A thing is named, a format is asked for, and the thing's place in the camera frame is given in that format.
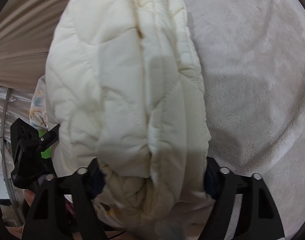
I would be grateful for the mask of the cream quilted jacket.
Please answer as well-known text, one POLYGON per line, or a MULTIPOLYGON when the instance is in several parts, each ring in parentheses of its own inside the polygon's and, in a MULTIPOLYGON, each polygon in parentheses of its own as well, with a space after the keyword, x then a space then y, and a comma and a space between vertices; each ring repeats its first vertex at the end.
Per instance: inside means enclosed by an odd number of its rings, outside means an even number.
POLYGON ((183 0, 70 0, 46 61, 59 176, 97 159, 112 226, 202 209, 210 133, 183 0))

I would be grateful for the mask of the green plush pillow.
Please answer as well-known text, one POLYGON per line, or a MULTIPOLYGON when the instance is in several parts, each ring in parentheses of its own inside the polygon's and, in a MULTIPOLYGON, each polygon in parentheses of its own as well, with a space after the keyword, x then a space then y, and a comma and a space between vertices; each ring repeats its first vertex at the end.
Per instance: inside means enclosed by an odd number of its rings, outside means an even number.
MULTIPOLYGON (((39 129, 38 130, 38 133, 39 133, 39 137, 42 137, 44 136, 46 133, 47 133, 47 130, 44 130, 44 129, 39 129)), ((45 150, 44 152, 41 152, 41 156, 44 158, 44 159, 48 159, 51 157, 51 148, 49 147, 47 150, 45 150)))

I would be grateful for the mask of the silver wardrobe cover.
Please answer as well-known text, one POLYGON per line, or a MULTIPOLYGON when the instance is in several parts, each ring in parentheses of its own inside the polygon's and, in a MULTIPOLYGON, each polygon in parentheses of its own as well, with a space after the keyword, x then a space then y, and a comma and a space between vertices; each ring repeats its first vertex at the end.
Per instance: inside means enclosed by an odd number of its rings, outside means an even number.
POLYGON ((10 173, 14 168, 10 142, 10 126, 20 118, 29 122, 29 109, 33 94, 0 87, 0 209, 8 226, 21 226, 24 191, 15 187, 10 173))

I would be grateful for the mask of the beige curtain fabric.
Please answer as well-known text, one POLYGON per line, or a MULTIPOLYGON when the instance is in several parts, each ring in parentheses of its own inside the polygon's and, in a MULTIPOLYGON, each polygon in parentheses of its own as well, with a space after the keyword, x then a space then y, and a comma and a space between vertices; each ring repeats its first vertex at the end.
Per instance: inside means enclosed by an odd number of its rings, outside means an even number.
POLYGON ((69 0, 9 0, 0 12, 0 86, 32 92, 45 73, 54 29, 69 0))

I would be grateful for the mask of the grey printed fleece blanket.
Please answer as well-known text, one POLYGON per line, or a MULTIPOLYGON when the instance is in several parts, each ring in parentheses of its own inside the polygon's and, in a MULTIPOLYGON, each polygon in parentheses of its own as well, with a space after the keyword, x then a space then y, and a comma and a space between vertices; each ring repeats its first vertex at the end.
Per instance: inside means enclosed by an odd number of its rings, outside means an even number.
POLYGON ((298 0, 184 0, 205 85, 208 153, 260 172, 286 239, 305 224, 305 9, 298 0))

